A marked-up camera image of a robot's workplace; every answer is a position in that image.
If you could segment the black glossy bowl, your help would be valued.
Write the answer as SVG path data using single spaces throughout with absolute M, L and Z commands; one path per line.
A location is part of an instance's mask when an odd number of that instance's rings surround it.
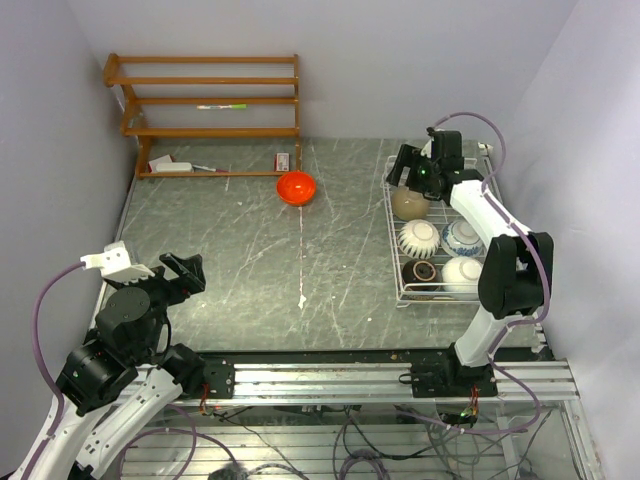
M 429 213 L 430 201 L 422 194 L 401 186 L 391 194 L 391 209 L 396 217 L 406 222 L 425 219 Z

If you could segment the cream bowl patterned rim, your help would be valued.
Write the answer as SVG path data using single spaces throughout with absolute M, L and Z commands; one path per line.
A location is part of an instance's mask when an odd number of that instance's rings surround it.
M 427 260 L 440 247 L 439 230 L 424 219 L 408 221 L 398 233 L 398 247 L 411 258 Z

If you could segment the blue white patterned bowl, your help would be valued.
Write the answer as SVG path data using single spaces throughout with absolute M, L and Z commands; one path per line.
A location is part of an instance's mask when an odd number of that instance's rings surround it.
M 441 247 L 452 257 L 479 257 L 484 251 L 484 244 L 473 227 L 461 219 L 444 226 Z

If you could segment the orange bowl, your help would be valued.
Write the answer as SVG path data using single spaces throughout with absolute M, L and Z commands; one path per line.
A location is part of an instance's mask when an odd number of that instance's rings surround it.
M 308 173 L 291 171 L 282 175 L 276 183 L 279 198 L 291 206 L 304 206 L 315 196 L 316 182 Z

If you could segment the dark brown bowl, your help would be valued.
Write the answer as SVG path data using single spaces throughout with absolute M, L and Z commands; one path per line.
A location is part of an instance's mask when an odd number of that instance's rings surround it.
M 437 267 L 428 260 L 412 259 L 401 269 L 401 278 L 409 291 L 433 292 L 441 287 L 441 275 Z

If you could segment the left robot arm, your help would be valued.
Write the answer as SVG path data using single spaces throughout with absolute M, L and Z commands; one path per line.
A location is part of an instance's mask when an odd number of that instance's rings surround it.
M 203 258 L 165 253 L 159 259 L 160 266 L 149 268 L 116 242 L 56 275 L 61 280 L 78 269 L 97 269 L 115 290 L 57 377 L 42 355 L 37 322 L 44 298 L 37 297 L 32 351 L 54 398 L 12 478 L 97 479 L 134 429 L 179 396 L 202 389 L 204 360 L 183 344 L 159 343 L 171 330 L 168 308 L 205 290 Z

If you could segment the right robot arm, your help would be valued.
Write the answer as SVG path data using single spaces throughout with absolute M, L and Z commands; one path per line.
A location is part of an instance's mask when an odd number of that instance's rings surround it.
M 493 365 L 511 329 L 547 314 L 554 243 L 549 234 L 531 231 L 508 212 L 490 190 L 488 176 L 465 167 L 460 132 L 430 128 L 428 135 L 424 148 L 400 146 L 386 182 L 445 202 L 470 224 L 486 249 L 477 284 L 480 307 L 450 347 L 449 365 L 440 373 L 442 387 L 459 396 Z

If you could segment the wooden shelf rack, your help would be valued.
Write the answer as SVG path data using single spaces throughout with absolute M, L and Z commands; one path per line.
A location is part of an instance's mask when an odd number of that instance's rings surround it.
M 258 65 L 286 66 L 291 74 L 286 77 L 233 77 L 233 76 L 132 76 L 124 71 L 127 65 Z M 302 137 L 300 128 L 300 60 L 294 53 L 289 56 L 123 56 L 108 55 L 102 71 L 102 81 L 108 88 L 118 87 L 124 95 L 124 112 L 120 122 L 120 132 L 125 137 L 134 137 L 138 143 L 135 177 L 146 179 L 180 177 L 279 177 L 283 172 L 273 171 L 232 171 L 226 174 L 191 172 L 160 173 L 149 172 L 148 163 L 153 142 L 157 139 L 258 139 L 292 138 L 295 140 L 295 171 L 302 169 Z M 245 97 L 142 97 L 135 91 L 137 86 L 243 86 L 243 87 L 287 87 L 289 95 L 245 96 Z M 145 106 L 191 106 L 203 104 L 246 104 L 247 106 L 290 106 L 294 109 L 294 124 L 290 127 L 150 127 L 143 113 Z

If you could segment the pink white pen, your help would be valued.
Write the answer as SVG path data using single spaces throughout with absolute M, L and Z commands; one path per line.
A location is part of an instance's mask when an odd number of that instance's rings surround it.
M 192 167 L 193 167 L 193 170 L 197 172 L 221 173 L 221 174 L 229 173 L 228 170 L 219 169 L 215 167 L 208 167 L 203 165 L 192 164 Z

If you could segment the small red white box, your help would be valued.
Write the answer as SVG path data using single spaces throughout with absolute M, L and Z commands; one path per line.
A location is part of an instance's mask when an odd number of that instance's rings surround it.
M 276 172 L 288 172 L 290 170 L 290 155 L 288 153 L 279 152 L 275 154 L 274 170 Z

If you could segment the green pink marker pen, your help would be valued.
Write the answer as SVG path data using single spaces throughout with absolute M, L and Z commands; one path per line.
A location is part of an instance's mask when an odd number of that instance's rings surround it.
M 197 110 L 210 111 L 210 110 L 245 110 L 246 104 L 203 104 L 196 105 Z

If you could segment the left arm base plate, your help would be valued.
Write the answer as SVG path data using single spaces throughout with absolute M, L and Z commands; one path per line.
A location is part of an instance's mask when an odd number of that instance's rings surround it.
M 224 359 L 208 361 L 203 368 L 205 399 L 232 399 L 235 390 L 236 369 Z

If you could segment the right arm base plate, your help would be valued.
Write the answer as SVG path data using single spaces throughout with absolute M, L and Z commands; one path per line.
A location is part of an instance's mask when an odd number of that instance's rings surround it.
M 494 397 L 498 394 L 493 370 L 483 367 L 458 366 L 449 363 L 412 365 L 409 384 L 415 398 Z

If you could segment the aluminium rail frame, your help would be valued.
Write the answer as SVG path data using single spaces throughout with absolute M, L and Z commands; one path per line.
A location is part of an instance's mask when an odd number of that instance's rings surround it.
M 542 402 L 576 400 L 580 397 L 566 361 L 500 362 L 487 387 L 479 389 L 482 402 Z M 459 393 L 433 386 L 422 394 L 409 380 L 408 363 L 355 364 L 255 364 L 237 363 L 231 383 L 223 393 L 213 387 L 206 403 L 227 405 L 311 404 L 409 404 L 424 402 L 463 403 L 471 389 Z

